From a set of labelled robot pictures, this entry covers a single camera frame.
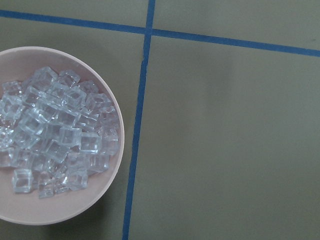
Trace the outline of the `pile of clear ice cubes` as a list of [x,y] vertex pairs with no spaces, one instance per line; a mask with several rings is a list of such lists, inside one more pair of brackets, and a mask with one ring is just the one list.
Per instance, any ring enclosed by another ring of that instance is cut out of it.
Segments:
[[109,168],[120,120],[92,80],[46,66],[1,88],[0,166],[13,169],[14,193],[37,191],[43,199],[83,190]]

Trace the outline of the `pink bowl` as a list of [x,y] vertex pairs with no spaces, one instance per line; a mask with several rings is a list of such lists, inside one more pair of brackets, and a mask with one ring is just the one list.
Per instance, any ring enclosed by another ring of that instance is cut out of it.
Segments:
[[[0,80],[23,81],[41,68],[49,66],[56,72],[75,71],[82,80],[92,80],[101,92],[112,99],[120,116],[119,104],[107,83],[86,63],[65,52],[52,48],[24,46],[4,50],[0,53]],[[121,165],[125,129],[123,119],[119,120],[120,148],[110,158],[107,171],[92,175],[84,190],[69,191],[53,197],[39,199],[38,194],[14,193],[12,188],[13,169],[0,170],[0,218],[23,225],[50,225],[71,219],[95,204],[112,184]]]

